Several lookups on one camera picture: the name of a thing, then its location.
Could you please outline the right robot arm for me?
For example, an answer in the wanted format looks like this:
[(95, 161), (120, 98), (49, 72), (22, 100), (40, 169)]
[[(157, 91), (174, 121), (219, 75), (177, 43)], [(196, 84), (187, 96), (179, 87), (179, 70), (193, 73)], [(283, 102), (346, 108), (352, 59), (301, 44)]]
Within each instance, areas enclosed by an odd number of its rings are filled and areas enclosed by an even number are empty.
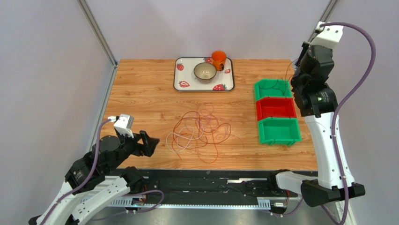
[(282, 169), (270, 174), (272, 191), (301, 195), (310, 207), (365, 195), (347, 165), (340, 139), (338, 101), (326, 83), (334, 67), (333, 51), (304, 42), (291, 79), (291, 91), (310, 131), (318, 165), (317, 177)]

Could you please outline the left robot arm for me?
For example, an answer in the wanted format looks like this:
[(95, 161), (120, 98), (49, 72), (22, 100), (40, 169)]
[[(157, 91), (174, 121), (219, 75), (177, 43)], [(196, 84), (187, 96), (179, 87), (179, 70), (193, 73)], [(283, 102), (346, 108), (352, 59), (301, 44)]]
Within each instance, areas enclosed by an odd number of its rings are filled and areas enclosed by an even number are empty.
[(111, 184), (81, 202), (91, 191), (106, 180), (129, 156), (151, 157), (160, 142), (141, 130), (133, 137), (117, 134), (98, 138), (92, 151), (73, 163), (61, 190), (49, 209), (32, 217), (30, 225), (83, 225), (97, 212), (124, 194), (140, 194), (144, 178), (134, 167), (127, 167)]

